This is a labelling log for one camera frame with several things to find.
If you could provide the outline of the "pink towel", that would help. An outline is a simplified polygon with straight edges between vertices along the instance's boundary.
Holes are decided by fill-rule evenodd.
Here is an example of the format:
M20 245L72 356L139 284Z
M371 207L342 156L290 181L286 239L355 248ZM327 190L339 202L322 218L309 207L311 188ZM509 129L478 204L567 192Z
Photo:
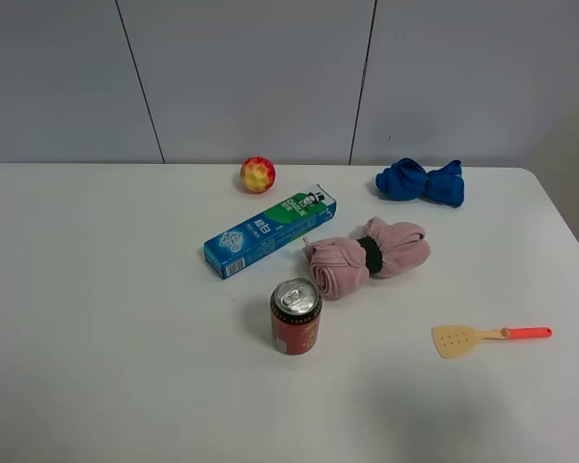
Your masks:
M373 217L358 238L307 240L304 254L323 296L341 299L371 278L394 278L422 265L430 247L422 227L407 222L388 224Z

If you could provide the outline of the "red soda can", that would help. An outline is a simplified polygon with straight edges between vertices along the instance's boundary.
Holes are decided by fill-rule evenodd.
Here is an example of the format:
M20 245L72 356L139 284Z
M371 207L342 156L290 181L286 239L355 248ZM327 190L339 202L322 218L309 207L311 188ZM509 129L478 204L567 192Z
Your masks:
M317 342L322 299L309 280L295 278L279 283L270 297L274 344L287 355L301 355Z

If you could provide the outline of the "blue rolled towel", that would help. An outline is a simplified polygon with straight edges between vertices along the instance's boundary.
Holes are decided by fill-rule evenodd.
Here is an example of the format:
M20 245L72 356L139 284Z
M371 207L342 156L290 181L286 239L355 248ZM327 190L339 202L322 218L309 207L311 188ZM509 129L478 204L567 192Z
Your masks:
M397 202L421 199L458 208L465 198L460 160L426 171L415 160L403 158L378 173L374 183L387 199Z

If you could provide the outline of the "blue green toothpaste box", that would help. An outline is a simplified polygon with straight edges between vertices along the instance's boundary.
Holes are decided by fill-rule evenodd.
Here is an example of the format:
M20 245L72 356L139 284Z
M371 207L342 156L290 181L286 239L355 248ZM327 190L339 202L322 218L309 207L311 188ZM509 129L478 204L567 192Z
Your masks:
M205 260L226 280L330 221L337 201L314 184L204 243Z

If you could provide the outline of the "red yellow ball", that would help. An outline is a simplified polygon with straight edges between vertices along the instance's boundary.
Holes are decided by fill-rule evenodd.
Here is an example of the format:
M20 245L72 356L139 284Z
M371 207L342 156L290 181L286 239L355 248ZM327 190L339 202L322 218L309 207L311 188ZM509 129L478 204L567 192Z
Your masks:
M251 156L242 163L240 179L247 191L255 194L264 193L275 182L274 164L265 157Z

